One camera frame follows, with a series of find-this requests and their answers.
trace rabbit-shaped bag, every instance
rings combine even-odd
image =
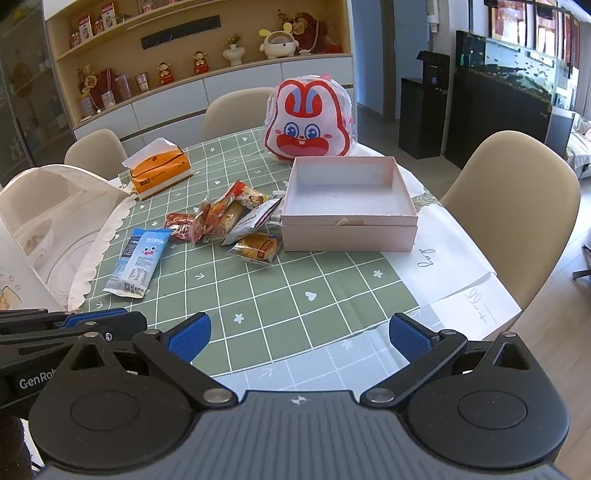
[[[283,81],[267,102],[263,142],[280,160],[341,156],[357,143],[351,98],[328,76]]]

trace blue gripper pad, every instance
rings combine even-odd
[[[389,325],[390,343],[409,362],[427,353],[432,347],[431,339],[401,317],[394,315]]]
[[[110,309],[110,310],[101,310],[99,312],[87,312],[87,313],[75,313],[70,315],[66,319],[66,323],[62,328],[71,328],[78,325],[80,322],[89,322],[91,320],[100,319],[103,317],[112,317],[115,315],[121,315],[122,313],[127,313],[127,310],[124,308],[118,309]]]
[[[197,313],[168,332],[167,348],[187,363],[197,356],[212,337],[212,321],[205,313]]]

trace pink gift box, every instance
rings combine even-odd
[[[417,220],[393,157],[297,157],[281,234],[287,251],[409,252]]]

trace orange tissue box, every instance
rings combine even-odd
[[[157,138],[123,162],[141,200],[191,176],[188,156],[175,144]]]

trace cartoon face print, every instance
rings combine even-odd
[[[330,83],[286,80],[277,94],[277,111],[265,145],[282,160],[345,155],[350,138]]]

